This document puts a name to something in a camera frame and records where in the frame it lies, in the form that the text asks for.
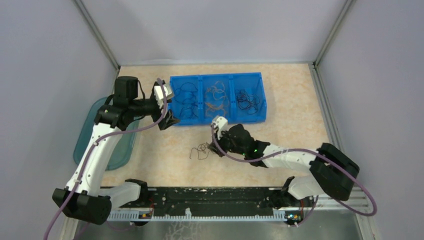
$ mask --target speckled countertop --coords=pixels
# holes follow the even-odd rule
[[[157,78],[168,83],[170,76],[249,72],[262,73],[268,106],[265,122],[244,126],[252,137],[290,148],[318,148],[328,142],[307,64],[128,66],[122,67],[119,75],[138,77],[149,96]],[[151,123],[146,117],[140,126]],[[154,127],[138,133],[130,161],[107,171],[102,186],[139,179],[152,187],[266,187],[282,186],[288,177],[304,175],[284,168],[254,167],[214,154],[198,160],[196,151],[190,159],[191,149],[204,142],[211,142],[208,125],[173,126],[164,131]]]

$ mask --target metal frame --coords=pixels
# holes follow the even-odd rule
[[[314,66],[318,67],[321,63],[321,60],[323,59],[324,55],[327,53],[331,43],[333,42],[334,38],[336,37],[337,33],[339,32],[342,23],[344,22],[347,14],[352,9],[352,6],[355,4],[356,0],[346,0],[344,2],[343,8],[341,9],[340,14],[338,15],[337,19],[335,20],[334,25],[331,28],[330,33],[327,36],[327,39],[324,42],[324,45],[322,45],[321,50],[318,53],[318,56],[316,57],[314,61]]]
[[[99,29],[97,28],[95,22],[90,16],[90,13],[88,12],[87,8],[85,7],[82,0],[72,0],[75,5],[77,6],[78,10],[80,11],[81,15],[83,16],[85,22],[87,23],[88,27],[90,28],[91,32],[93,33],[93,36],[97,40],[100,48],[103,50],[111,64],[116,69],[116,77],[119,74],[119,70],[121,66],[119,66],[116,58],[114,57],[112,51],[110,50],[108,44],[106,43],[105,39],[103,38],[102,34],[100,33]],[[328,99],[326,88],[324,84],[324,80],[321,76],[319,66],[324,58],[327,51],[330,49],[331,44],[333,40],[335,39],[337,33],[339,32],[347,14],[349,13],[350,9],[354,5],[356,0],[346,0],[343,8],[338,15],[328,37],[326,38],[321,50],[318,53],[318,56],[316,57],[316,60],[313,62],[309,62],[309,70],[312,77],[312,82],[315,87],[316,95],[319,102],[319,107],[322,112],[325,128],[328,134],[328,138],[332,144],[334,144],[336,147],[338,147],[340,150],[344,150],[343,143],[340,138],[339,130],[337,128],[337,124],[333,115],[333,111],[330,105],[330,101]],[[366,198],[365,194],[358,188],[355,187],[352,191],[352,196],[347,201],[347,203],[353,207],[355,207],[358,210],[365,211],[365,212],[371,212],[371,204],[369,200]],[[331,199],[327,195],[320,195],[320,198],[317,203],[316,210],[331,210],[331,211],[340,211],[344,210],[345,208],[338,203],[336,203],[333,199]],[[284,208],[280,209],[279,211],[290,211],[293,210],[291,208]],[[139,211],[145,211],[145,209],[118,209],[115,211],[112,211],[110,214],[110,220],[112,221],[128,221],[133,215],[136,214]],[[186,221],[190,220],[191,216],[175,218],[175,219],[154,219],[154,221]],[[365,217],[361,216],[359,214],[356,214],[357,223],[362,235],[362,238],[364,240],[380,240],[381,236],[377,230],[374,217]],[[261,219],[255,219],[255,218],[243,218],[241,221],[260,221]],[[62,230],[59,236],[60,240],[71,240],[73,239],[77,227],[78,227],[79,221],[76,219],[65,217]]]
[[[87,23],[88,28],[90,29],[94,38],[97,40],[97,43],[100,46],[101,50],[103,50],[104,54],[109,59],[113,67],[117,71],[119,71],[121,66],[118,64],[114,54],[112,53],[111,49],[109,48],[108,44],[106,43],[105,39],[100,33],[99,28],[96,26],[95,22],[93,21],[93,18],[90,16],[90,13],[87,10],[86,6],[84,5],[83,1],[82,0],[72,0],[72,1],[75,4],[75,6],[78,8],[85,22]]]

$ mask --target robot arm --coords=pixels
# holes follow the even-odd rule
[[[308,173],[308,176],[288,178],[282,188],[282,191],[288,192],[296,199],[323,193],[340,201],[349,199],[353,181],[316,155],[309,153],[325,155],[356,178],[360,170],[358,165],[335,146],[323,143],[320,148],[311,149],[309,152],[288,151],[287,148],[255,140],[241,124],[228,128],[228,121],[222,116],[213,119],[212,127],[214,138],[221,149],[214,142],[208,148],[220,157],[224,156],[224,152],[236,153],[243,155],[246,161],[262,159],[250,162],[256,167],[280,167]]]
[[[169,99],[173,97],[173,92],[164,81],[162,82],[167,102],[171,102]],[[76,188],[63,209],[67,217],[100,225],[106,221],[112,209],[146,196],[143,193],[147,191],[147,184],[134,179],[128,179],[120,186],[101,188],[103,174],[122,135],[115,134],[98,141],[105,135],[125,131],[135,118],[151,116],[154,122],[159,120],[164,106],[161,87],[155,82],[150,98],[146,99],[143,92],[143,99],[135,99],[138,97],[139,83],[136,77],[131,76],[122,76],[115,80],[114,94],[108,97],[94,119],[90,142],[82,158],[85,159],[89,155],[87,161],[82,160],[79,163],[64,189],[54,190],[52,198],[60,207],[68,198],[71,189]],[[165,130],[178,122],[172,111],[168,110],[158,126],[160,130]]]

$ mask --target purple cable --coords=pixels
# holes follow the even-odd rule
[[[168,103],[167,103],[167,101],[168,101],[167,100],[167,94],[165,92],[165,88],[164,88],[164,84],[162,83],[162,80],[160,78],[158,78],[156,81],[159,83],[160,88],[162,90],[162,94],[163,94],[163,112],[162,112],[162,115],[160,115],[159,119],[157,121],[155,121],[154,123],[152,123],[152,124],[150,124],[148,126],[142,127],[142,128],[128,130],[128,131],[111,132],[111,133],[105,134],[105,135],[99,137],[95,141],[95,143],[97,145],[100,143],[101,140],[103,140],[105,138],[108,138],[110,136],[119,135],[119,134],[136,133],[136,132],[141,132],[141,131],[144,131],[144,130],[153,128],[154,126],[158,125],[164,119],[165,115],[167,114],[167,106],[168,106]],[[82,162],[81,170],[79,171],[78,177],[76,178],[78,181],[81,181],[81,178],[83,177],[84,170],[86,169],[86,166],[87,166],[87,163],[88,163],[88,159],[90,158],[90,155],[92,154],[92,152],[93,152],[93,150],[94,150],[95,147],[96,147],[96,145],[93,144],[88,149],[88,152],[85,155],[84,161]],[[65,209],[65,206],[71,200],[71,197],[74,195],[75,191],[77,190],[77,187],[78,187],[78,182],[75,183],[75,185],[73,186],[73,188],[70,191],[69,195],[67,196],[67,198],[65,199],[65,201],[60,206],[59,210],[57,210],[56,214],[51,219],[50,223],[48,224],[47,230],[44,233],[43,240],[48,240],[49,233],[52,230],[53,225],[55,224],[56,220],[60,216],[61,212]]]
[[[312,154],[312,155],[315,155],[315,156],[317,156],[318,158],[320,158],[320,159],[322,159],[322,160],[324,160],[324,161],[326,161],[327,163],[329,163],[329,164],[331,164],[331,165],[333,165],[333,167],[335,167],[337,170],[339,170],[340,172],[342,172],[344,175],[346,175],[346,177],[348,177],[350,180],[352,180],[352,182],[354,182],[364,193],[365,193],[365,195],[369,198],[369,200],[371,201],[371,204],[372,204],[372,212],[371,213],[368,213],[368,212],[360,212],[360,211],[358,211],[358,210],[356,210],[356,209],[353,209],[351,206],[348,206],[348,205],[346,205],[344,202],[342,202],[342,201],[339,201],[339,200],[337,200],[337,199],[335,199],[339,204],[341,204],[342,206],[344,206],[345,208],[347,208],[347,209],[349,209],[350,211],[352,211],[352,212],[354,212],[354,213],[356,213],[356,214],[359,214],[359,215],[362,215],[362,216],[367,216],[367,217],[370,217],[370,216],[374,216],[376,213],[377,213],[377,203],[376,203],[376,200],[374,200],[374,198],[373,198],[373,196],[371,195],[371,193],[360,183],[360,182],[358,182],[358,180],[356,180],[356,178],[354,178],[354,176],[352,176],[350,173],[348,173],[346,170],[344,170],[341,166],[339,166],[339,165],[337,165],[335,162],[333,162],[333,161],[331,161],[330,159],[328,159],[326,156],[323,156],[323,155],[321,155],[321,154],[319,154],[319,153],[317,153],[317,152],[314,152],[314,151],[312,151],[312,150],[309,150],[309,149],[305,149],[305,148],[292,148],[292,149],[285,149],[285,150],[283,150],[283,151],[278,151],[278,152],[274,152],[274,153],[271,153],[270,155],[267,155],[267,156],[263,156],[263,157],[260,157],[260,158],[257,158],[257,159],[251,159],[251,160],[244,160],[244,159],[238,159],[238,158],[235,158],[235,157],[233,157],[233,156],[230,156],[230,155],[228,155],[222,148],[221,148],[221,146],[218,144],[218,141],[217,141],[217,138],[215,137],[215,130],[214,130],[214,127],[215,127],[215,125],[214,124],[212,124],[211,125],[211,132],[212,132],[212,140],[213,140],[213,143],[216,145],[216,147],[218,148],[218,150],[221,152],[221,153],[223,153],[226,157],[228,157],[228,158],[230,158],[230,159],[232,159],[232,160],[234,160],[234,161],[237,161],[237,162],[241,162],[241,163],[254,163],[254,162],[259,162],[259,161],[262,161],[262,160],[265,160],[265,159],[269,159],[269,158],[272,158],[272,157],[275,157],[275,156],[277,156],[277,155],[279,155],[279,154],[284,154],[284,153],[289,153],[289,152],[303,152],[303,153],[308,153],[308,154]]]

